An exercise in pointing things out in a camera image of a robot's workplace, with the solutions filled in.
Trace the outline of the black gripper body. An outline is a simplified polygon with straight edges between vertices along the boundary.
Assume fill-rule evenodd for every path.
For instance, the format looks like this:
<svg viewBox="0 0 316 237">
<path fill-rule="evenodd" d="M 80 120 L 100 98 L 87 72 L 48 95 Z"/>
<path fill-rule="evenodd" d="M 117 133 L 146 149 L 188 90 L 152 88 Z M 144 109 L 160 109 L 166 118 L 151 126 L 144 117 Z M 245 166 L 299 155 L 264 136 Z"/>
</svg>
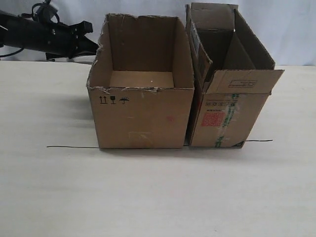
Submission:
<svg viewBox="0 0 316 237">
<path fill-rule="evenodd" d="M 87 21 L 70 26 L 52 23 L 44 29 L 32 40 L 32 50 L 44 52 L 47 60 L 69 58 L 70 53 L 78 50 L 78 38 L 93 32 Z"/>
</svg>

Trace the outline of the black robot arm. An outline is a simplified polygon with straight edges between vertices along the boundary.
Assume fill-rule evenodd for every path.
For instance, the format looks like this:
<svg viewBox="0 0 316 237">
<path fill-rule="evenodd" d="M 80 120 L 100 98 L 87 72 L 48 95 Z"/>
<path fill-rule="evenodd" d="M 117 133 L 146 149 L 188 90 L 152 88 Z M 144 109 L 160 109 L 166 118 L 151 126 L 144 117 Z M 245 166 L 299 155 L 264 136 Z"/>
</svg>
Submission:
<svg viewBox="0 0 316 237">
<path fill-rule="evenodd" d="M 0 45 L 44 52 L 47 60 L 95 55 L 98 44 L 85 36 L 92 32 L 87 21 L 66 25 L 0 12 Z"/>
</svg>

